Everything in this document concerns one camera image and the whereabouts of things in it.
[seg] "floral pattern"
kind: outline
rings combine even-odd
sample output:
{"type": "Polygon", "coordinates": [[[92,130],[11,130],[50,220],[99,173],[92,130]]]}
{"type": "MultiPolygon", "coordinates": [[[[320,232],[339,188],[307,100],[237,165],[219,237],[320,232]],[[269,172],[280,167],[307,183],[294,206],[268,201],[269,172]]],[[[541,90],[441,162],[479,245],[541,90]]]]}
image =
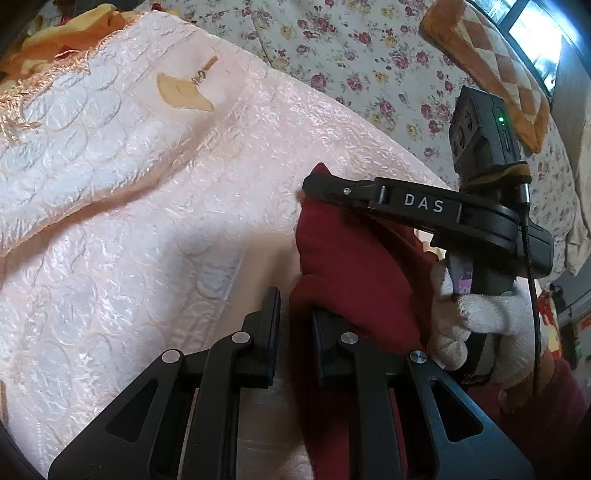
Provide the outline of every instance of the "floral pattern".
{"type": "MultiPolygon", "coordinates": [[[[447,137],[455,99],[474,80],[419,33],[434,0],[163,0],[210,33],[260,56],[375,125],[458,188],[447,137]]],[[[526,154],[532,218],[564,239],[580,209],[551,120],[542,153],[526,154]]]]}

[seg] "gloved hand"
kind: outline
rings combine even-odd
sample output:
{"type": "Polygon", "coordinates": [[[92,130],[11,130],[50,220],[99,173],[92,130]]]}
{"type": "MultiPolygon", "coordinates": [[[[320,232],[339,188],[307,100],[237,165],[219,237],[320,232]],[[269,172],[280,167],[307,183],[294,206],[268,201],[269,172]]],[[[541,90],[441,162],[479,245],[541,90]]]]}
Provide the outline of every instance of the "gloved hand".
{"type": "MultiPolygon", "coordinates": [[[[467,357],[466,340],[474,333],[498,333],[503,337],[491,381],[507,390],[534,370],[534,319],[525,278],[517,278],[511,292],[501,296],[458,295],[445,260],[431,271],[433,305],[429,355],[444,369],[457,370],[467,357]]],[[[541,353],[548,347],[548,333],[540,320],[541,353]]]]}

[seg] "yellow leaf-shaped patch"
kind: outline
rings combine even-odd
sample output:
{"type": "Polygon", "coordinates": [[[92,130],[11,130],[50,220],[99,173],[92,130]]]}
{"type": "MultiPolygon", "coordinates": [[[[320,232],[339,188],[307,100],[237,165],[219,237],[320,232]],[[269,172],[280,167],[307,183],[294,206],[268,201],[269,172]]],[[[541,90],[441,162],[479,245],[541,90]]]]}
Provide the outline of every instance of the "yellow leaf-shaped patch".
{"type": "Polygon", "coordinates": [[[156,77],[156,84],[164,101],[174,108],[213,111],[212,103],[201,95],[197,86],[189,80],[178,79],[160,72],[156,77]]]}

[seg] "black cable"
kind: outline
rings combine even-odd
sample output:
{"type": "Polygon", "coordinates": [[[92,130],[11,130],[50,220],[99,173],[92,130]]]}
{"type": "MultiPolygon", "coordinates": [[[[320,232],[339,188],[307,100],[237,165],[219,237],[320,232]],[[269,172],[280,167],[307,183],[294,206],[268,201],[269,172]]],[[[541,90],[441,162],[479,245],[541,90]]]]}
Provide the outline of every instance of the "black cable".
{"type": "Polygon", "coordinates": [[[538,384],[540,381],[540,356],[541,356],[541,332],[540,332],[540,312],[538,311],[538,298],[535,293],[534,277],[531,273],[531,250],[529,236],[530,204],[523,204],[524,208],[519,209],[519,222],[521,224],[521,239],[523,242],[523,254],[525,258],[525,269],[527,272],[527,283],[530,288],[531,311],[534,315],[534,382],[532,386],[532,396],[538,394],[538,384]]]}

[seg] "wrist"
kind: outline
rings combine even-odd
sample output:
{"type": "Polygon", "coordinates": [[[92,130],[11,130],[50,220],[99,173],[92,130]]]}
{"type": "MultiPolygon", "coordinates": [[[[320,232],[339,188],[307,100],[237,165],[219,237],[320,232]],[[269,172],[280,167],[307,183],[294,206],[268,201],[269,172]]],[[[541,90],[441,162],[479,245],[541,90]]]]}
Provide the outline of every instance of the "wrist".
{"type": "MultiPolygon", "coordinates": [[[[549,350],[546,350],[540,357],[540,376],[538,379],[538,391],[541,393],[554,375],[554,357],[549,350]]],[[[512,412],[523,407],[532,397],[534,374],[530,373],[525,380],[514,387],[501,392],[500,400],[503,410],[512,412]]]]}

